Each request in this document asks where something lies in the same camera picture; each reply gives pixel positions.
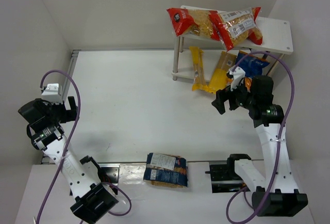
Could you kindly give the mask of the blue orange pasta bag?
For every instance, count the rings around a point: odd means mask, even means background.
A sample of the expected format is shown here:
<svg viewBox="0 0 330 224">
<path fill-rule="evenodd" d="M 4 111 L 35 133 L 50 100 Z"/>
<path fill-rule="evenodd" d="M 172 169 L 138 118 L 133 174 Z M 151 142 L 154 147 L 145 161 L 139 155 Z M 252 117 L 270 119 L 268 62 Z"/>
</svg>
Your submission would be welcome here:
<svg viewBox="0 0 330 224">
<path fill-rule="evenodd" d="M 255 55 L 247 56 L 239 63 L 239 67 L 245 72 L 244 82 L 248 90 L 252 85 L 253 77 L 263 75 L 263 69 L 269 64 L 265 57 L 259 58 Z"/>
</svg>

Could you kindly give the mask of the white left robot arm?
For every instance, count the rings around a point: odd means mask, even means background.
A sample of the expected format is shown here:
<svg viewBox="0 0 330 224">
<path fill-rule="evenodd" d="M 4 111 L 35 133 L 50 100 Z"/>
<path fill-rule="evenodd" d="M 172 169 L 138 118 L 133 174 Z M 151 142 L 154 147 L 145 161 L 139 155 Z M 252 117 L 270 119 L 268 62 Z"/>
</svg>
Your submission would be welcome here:
<svg viewBox="0 0 330 224">
<path fill-rule="evenodd" d="M 23 105 L 19 114 L 28 122 L 27 135 L 32 146 L 43 151 L 60 169 L 67 180 L 75 203 L 72 213 L 86 223 L 96 223 L 118 200 L 116 190 L 109 186 L 110 177 L 91 156 L 78 159 L 66 145 L 67 137 L 61 126 L 75 121 L 77 106 L 69 97 L 70 109 L 64 103 L 51 103 L 41 98 Z"/>
</svg>

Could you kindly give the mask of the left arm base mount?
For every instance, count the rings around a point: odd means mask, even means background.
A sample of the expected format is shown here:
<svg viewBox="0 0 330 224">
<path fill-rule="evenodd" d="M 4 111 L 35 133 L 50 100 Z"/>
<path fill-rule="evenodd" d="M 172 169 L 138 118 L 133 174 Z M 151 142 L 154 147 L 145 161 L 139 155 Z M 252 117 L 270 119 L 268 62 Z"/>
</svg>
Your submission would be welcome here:
<svg viewBox="0 0 330 224">
<path fill-rule="evenodd" d="M 98 165 L 97 175 L 101 182 L 108 182 L 113 185 L 118 184 L 119 180 L 119 165 Z"/>
</svg>

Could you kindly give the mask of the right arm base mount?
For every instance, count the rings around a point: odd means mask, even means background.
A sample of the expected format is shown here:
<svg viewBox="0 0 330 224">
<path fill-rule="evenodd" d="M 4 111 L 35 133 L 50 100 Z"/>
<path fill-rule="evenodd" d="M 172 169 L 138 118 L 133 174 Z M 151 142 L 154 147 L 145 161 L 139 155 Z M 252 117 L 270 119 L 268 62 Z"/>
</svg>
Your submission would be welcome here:
<svg viewBox="0 0 330 224">
<path fill-rule="evenodd" d="M 212 193 L 232 193 L 247 187 L 244 179 L 235 172 L 235 161 L 239 159 L 251 158 L 247 155 L 235 157 L 231 154 L 225 161 L 215 161 L 209 163 L 206 174 L 210 175 Z"/>
</svg>

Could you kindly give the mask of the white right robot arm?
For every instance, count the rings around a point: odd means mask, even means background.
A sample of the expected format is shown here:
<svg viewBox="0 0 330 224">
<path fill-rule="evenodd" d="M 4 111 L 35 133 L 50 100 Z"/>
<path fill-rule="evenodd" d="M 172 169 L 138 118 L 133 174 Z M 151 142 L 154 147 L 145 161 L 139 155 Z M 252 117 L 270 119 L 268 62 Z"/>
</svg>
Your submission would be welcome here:
<svg viewBox="0 0 330 224">
<path fill-rule="evenodd" d="M 265 175 L 255 168 L 246 154 L 231 154 L 227 164 L 252 192 L 252 208 L 259 217 L 293 217 L 308 204 L 307 195 L 299 191 L 293 177 L 286 146 L 285 117 L 281 106 L 273 104 L 273 80 L 268 76 L 252 78 L 250 88 L 242 79 L 235 89 L 227 86 L 218 90 L 212 105 L 225 113 L 225 102 L 230 110 L 248 110 L 258 134 L 265 164 Z"/>
</svg>

